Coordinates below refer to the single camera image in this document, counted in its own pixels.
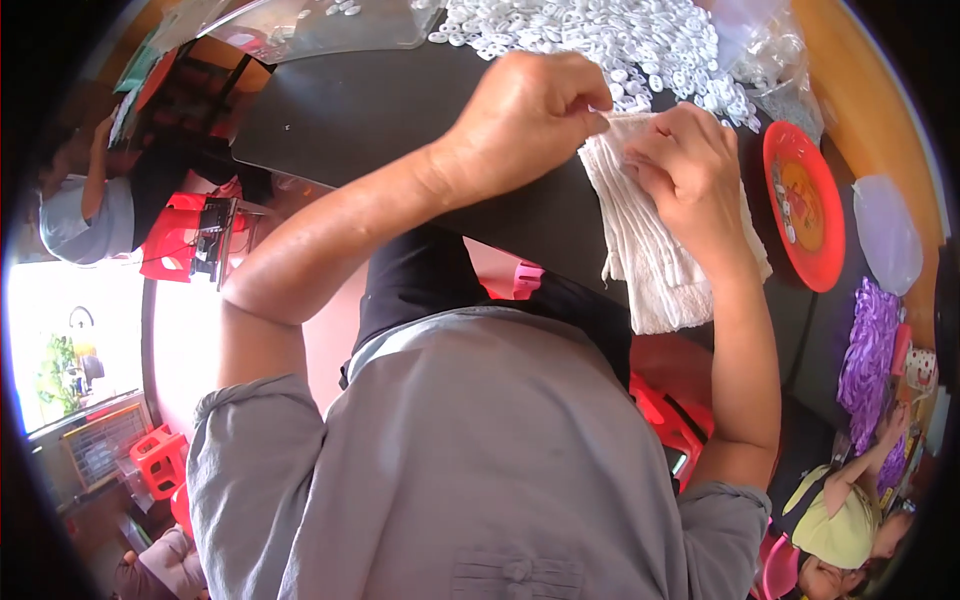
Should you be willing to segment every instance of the white plastic button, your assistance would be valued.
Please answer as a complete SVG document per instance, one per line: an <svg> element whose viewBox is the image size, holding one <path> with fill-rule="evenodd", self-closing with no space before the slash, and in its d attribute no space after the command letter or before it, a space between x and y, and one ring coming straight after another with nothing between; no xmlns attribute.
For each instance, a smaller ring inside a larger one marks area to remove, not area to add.
<svg viewBox="0 0 960 600"><path fill-rule="evenodd" d="M446 22L434 33L447 34L451 44L469 44L484 60L518 49L544 54L575 51L600 65L608 85L622 88L618 98L628 107L617 105L615 110L634 112L649 104L640 98L652 100L651 89L658 93L669 89L677 99L692 96L698 106L728 116L735 127L756 127L751 121L756 108L742 86L717 70L716 28L709 22L709 12L693 0L445 0L445 4ZM462 41L453 34L461 34ZM650 88L643 86L647 80L641 73L649 76ZM625 96L634 97L636 105L624 101Z"/></svg>
<svg viewBox="0 0 960 600"><path fill-rule="evenodd" d="M633 96L621 96L616 103L624 108L633 108L636 106L636 99Z"/></svg>
<svg viewBox="0 0 960 600"><path fill-rule="evenodd" d="M610 84L610 97L613 98L614 102L623 98L623 85Z"/></svg>

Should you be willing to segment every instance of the green basket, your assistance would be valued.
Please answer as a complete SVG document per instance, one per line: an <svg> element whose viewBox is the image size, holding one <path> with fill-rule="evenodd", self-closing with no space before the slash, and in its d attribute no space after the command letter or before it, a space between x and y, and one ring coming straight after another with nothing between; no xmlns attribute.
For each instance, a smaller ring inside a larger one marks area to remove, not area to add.
<svg viewBox="0 0 960 600"><path fill-rule="evenodd" d="M147 76L150 75L150 69L152 69L154 64L160 59L160 53L148 45L155 33L156 27L143 38L140 47L136 49L136 52L127 63L127 67L124 68L123 74L120 75L120 79L117 80L117 85L113 89L114 94L132 91L143 85L147 80Z"/></svg>

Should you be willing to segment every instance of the yellow shirt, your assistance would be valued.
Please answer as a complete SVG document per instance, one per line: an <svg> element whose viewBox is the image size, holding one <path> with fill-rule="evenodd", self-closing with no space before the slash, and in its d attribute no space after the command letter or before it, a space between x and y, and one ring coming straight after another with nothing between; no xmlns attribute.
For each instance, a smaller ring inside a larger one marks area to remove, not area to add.
<svg viewBox="0 0 960 600"><path fill-rule="evenodd" d="M783 507L783 513L789 513L810 486L825 477L828 471L829 465L812 470ZM827 516L824 493L818 493L797 523L790 541L825 563L839 568L859 568L870 558L879 523L879 508L854 484L833 518Z"/></svg>

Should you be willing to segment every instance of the red plate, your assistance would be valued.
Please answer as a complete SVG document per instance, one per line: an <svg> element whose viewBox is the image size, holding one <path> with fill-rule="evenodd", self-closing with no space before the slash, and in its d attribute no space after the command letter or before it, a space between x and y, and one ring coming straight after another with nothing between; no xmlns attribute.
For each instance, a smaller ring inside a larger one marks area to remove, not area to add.
<svg viewBox="0 0 960 600"><path fill-rule="evenodd" d="M840 193L827 162L800 128L777 121L763 138L763 166L790 262L807 287L826 292L840 277L846 244Z"/></svg>

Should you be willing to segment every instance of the light blue shirt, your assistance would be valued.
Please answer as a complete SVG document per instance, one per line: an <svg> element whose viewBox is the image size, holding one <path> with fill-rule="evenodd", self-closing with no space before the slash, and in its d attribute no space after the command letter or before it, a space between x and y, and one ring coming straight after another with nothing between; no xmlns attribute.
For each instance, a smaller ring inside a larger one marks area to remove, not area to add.
<svg viewBox="0 0 960 600"><path fill-rule="evenodd" d="M40 205L40 239L60 260L89 265L133 250L133 196L126 178L107 181L100 209L88 221L81 211L82 175L70 175Z"/></svg>

